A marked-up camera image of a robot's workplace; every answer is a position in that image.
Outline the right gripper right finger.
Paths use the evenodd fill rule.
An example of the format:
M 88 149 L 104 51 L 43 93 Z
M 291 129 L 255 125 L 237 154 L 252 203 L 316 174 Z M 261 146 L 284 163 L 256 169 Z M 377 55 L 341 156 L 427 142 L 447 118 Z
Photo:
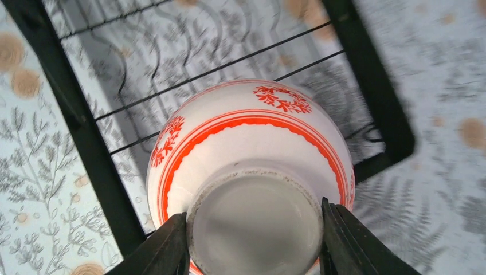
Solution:
M 320 274 L 419 275 L 343 205 L 331 203 L 324 197 L 322 213 Z

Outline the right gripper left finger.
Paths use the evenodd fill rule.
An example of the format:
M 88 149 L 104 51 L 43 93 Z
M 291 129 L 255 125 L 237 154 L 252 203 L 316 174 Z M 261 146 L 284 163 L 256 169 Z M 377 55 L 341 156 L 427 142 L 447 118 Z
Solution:
M 174 214 L 107 275 L 188 275 L 186 213 Z

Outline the black wire dish rack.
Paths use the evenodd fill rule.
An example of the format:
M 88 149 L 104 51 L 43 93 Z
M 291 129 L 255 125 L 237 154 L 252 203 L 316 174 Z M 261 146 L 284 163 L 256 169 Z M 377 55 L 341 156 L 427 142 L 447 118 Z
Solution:
M 67 59 L 61 38 L 41 1 L 4 1 L 3 5 L 42 66 L 118 248 L 127 257 L 147 239 L 147 234 Z M 359 129 L 359 133 L 367 139 L 370 131 L 377 130 L 378 141 L 385 146 L 383 152 L 355 165 L 356 181 L 362 182 L 409 157 L 416 140 L 354 1 L 324 1 L 323 5 L 372 117 L 372 123 Z

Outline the red patterned white bowl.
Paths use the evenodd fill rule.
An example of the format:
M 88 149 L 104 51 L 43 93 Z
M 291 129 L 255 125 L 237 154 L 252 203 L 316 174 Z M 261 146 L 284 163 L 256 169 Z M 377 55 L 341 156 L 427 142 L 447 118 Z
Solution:
M 174 112 L 146 187 L 155 227 L 186 213 L 192 274 L 312 274 L 321 201 L 351 210 L 355 172 L 337 125 L 307 90 L 240 79 Z

